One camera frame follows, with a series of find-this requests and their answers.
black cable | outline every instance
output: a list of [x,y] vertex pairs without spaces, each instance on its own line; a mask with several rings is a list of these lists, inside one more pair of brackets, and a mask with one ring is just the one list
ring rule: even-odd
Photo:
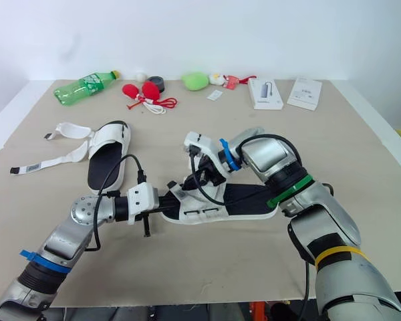
[[110,318],[108,319],[108,321],[113,321],[114,317],[116,316],[116,314],[118,313],[118,310],[120,309],[120,307],[118,306],[114,311],[113,314],[110,316]]
[[252,140],[258,139],[258,138],[274,138],[276,140],[280,140],[281,142],[284,142],[285,144],[287,144],[291,150],[293,151],[297,161],[299,162],[300,166],[302,166],[301,163],[301,157],[299,154],[299,151],[296,149],[296,147],[293,145],[292,142],[290,142],[289,140],[287,140],[285,137],[279,136],[279,135],[275,135],[275,134],[260,134],[260,135],[255,135],[255,136],[251,136],[247,139],[244,139],[236,148],[236,153],[239,155],[239,157],[241,158],[241,162],[243,162],[243,154],[242,154],[242,146],[248,142],[251,142]]
[[[275,135],[275,134],[260,134],[260,135],[255,135],[255,136],[252,136],[252,137],[249,137],[249,138],[246,138],[245,140],[243,140],[238,145],[238,147],[236,148],[236,153],[239,155],[239,157],[241,159],[241,162],[243,162],[243,154],[241,152],[242,146],[244,144],[246,144],[247,142],[251,142],[252,140],[255,140],[255,139],[258,139],[258,138],[274,138],[274,139],[277,139],[277,140],[280,140],[280,141],[284,142],[285,144],[287,144],[292,149],[292,151],[293,151],[298,163],[300,164],[300,166],[302,165],[301,157],[300,157],[300,154],[299,154],[298,150],[296,149],[296,147],[289,140],[287,140],[285,137],[282,137],[282,136],[279,136],[279,135]],[[204,189],[201,187],[201,184],[199,183],[199,180],[197,179],[196,174],[195,174],[196,173],[196,168],[195,168],[195,165],[194,165],[194,154],[193,153],[190,153],[190,165],[192,167],[192,175],[193,175],[194,183],[196,184],[196,188],[211,203],[214,203],[214,204],[217,204],[217,205],[220,205],[220,206],[229,206],[229,205],[234,205],[236,203],[244,201],[245,199],[248,199],[250,197],[253,197],[253,196],[258,195],[259,193],[261,193],[261,192],[252,193],[252,194],[249,194],[249,195],[247,195],[245,197],[242,197],[242,198],[240,198],[240,199],[238,199],[236,201],[230,202],[230,203],[217,201],[217,200],[213,199],[212,197],[210,197],[204,191]]]
[[305,267],[306,267],[306,289],[305,289],[305,297],[303,299],[303,305],[301,306],[301,311],[299,314],[299,317],[297,318],[297,321],[303,320],[303,315],[305,314],[306,311],[306,306],[307,306],[307,301],[309,300],[309,263],[305,262]]
[[229,205],[237,204],[237,203],[239,203],[239,202],[241,202],[241,201],[244,201],[245,199],[249,199],[250,197],[254,197],[254,196],[256,196],[256,195],[258,195],[258,194],[260,194],[260,193],[263,193],[263,192],[268,192],[268,193],[270,193],[270,191],[269,191],[268,189],[264,189],[264,190],[259,191],[259,192],[254,192],[254,193],[248,194],[248,195],[246,195],[246,196],[244,196],[244,197],[241,197],[240,199],[237,199],[237,200],[235,200],[235,201],[233,201],[233,202],[228,202],[228,203],[220,202],[220,201],[218,201],[218,200],[216,200],[216,199],[213,199],[211,196],[209,196],[209,195],[207,194],[207,192],[205,192],[205,190],[202,188],[201,184],[199,183],[199,180],[198,180],[198,178],[196,177],[196,168],[195,168],[195,166],[194,166],[194,155],[190,155],[190,165],[191,165],[191,167],[192,167],[193,180],[194,180],[194,183],[195,183],[195,185],[196,185],[196,188],[197,188],[197,189],[200,191],[200,193],[201,193],[208,201],[210,201],[211,203],[214,203],[214,204],[217,204],[217,205],[220,205],[220,206],[229,206]]
[[132,157],[134,159],[136,166],[138,167],[138,177],[140,176],[140,173],[143,172],[140,161],[133,154],[126,154],[125,156],[123,156],[118,162],[116,162],[116,164],[113,165],[110,172],[108,172],[106,178],[104,179],[104,182],[102,183],[100,189],[98,190],[98,198],[96,200],[95,209],[94,209],[94,237],[95,237],[96,247],[89,247],[89,248],[85,249],[86,252],[95,252],[101,248],[100,235],[98,234],[98,209],[100,208],[100,203],[101,203],[102,197],[106,196],[106,194],[102,193],[102,190],[106,186],[108,179],[110,178],[110,176],[112,175],[114,170],[117,168],[117,166],[119,166],[119,164],[122,161],[124,161],[125,159],[127,159],[128,157]]
[[329,193],[334,196],[334,188],[332,187],[331,184],[328,183],[322,183],[323,186],[327,187],[329,189]]

white box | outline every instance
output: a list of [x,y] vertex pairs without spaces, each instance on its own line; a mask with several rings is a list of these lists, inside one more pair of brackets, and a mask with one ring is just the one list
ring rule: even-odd
[[249,78],[248,89],[254,109],[280,110],[283,107],[281,95],[273,80]]
[[318,106],[322,83],[307,78],[297,78],[287,104],[315,110]]

blue zip tie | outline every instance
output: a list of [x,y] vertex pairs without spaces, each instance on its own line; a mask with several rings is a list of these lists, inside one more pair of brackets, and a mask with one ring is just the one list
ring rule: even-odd
[[224,138],[220,138],[220,143],[222,144],[225,150],[226,159],[230,167],[235,171],[240,170],[241,168],[233,160],[232,153],[229,150],[229,143]]
[[48,268],[50,270],[60,272],[60,273],[65,273],[68,274],[72,270],[70,267],[62,266],[53,262],[50,262],[49,260],[45,259],[44,257],[41,257],[35,252],[28,252],[27,250],[23,249],[20,253],[23,257],[26,257],[28,261],[34,261],[35,263],[38,263],[45,268]]

green ball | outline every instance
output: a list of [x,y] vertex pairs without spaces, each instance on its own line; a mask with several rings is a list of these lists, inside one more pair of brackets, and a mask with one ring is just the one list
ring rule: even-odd
[[201,90],[209,85],[208,75],[203,72],[184,75],[181,80],[188,90]]

table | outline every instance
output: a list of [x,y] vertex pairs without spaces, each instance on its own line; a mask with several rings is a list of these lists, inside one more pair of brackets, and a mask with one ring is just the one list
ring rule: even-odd
[[[336,198],[360,228],[364,252],[393,289],[401,290],[401,166],[331,82],[323,82],[315,112],[288,105],[281,111],[253,110],[248,88],[242,85],[212,102],[206,97],[216,89],[213,86],[188,92],[180,82],[166,82],[163,97],[174,96],[179,104],[160,116],[142,106],[126,109],[128,99],[120,88],[128,82],[74,106],[61,106],[52,92],[68,82],[53,83],[0,150],[0,294],[27,263],[19,251],[35,251],[69,215],[73,200],[90,193],[87,161],[16,177],[9,174],[10,167],[77,147],[76,140],[43,139],[58,122],[98,128],[112,120],[131,125],[130,152],[139,157],[148,181],[161,194],[167,182],[189,174],[182,142],[191,130],[217,142],[254,126],[285,136],[298,148],[309,173],[334,186]],[[284,101],[292,84],[277,81]],[[231,182],[259,183],[250,171],[237,173]],[[136,169],[129,161],[121,190],[135,184]],[[280,213],[265,221],[195,226],[171,224],[157,214],[151,215],[151,238],[143,237],[141,223],[107,224],[100,229],[101,251],[82,256],[53,305],[301,298],[304,263],[287,236],[287,224]]]

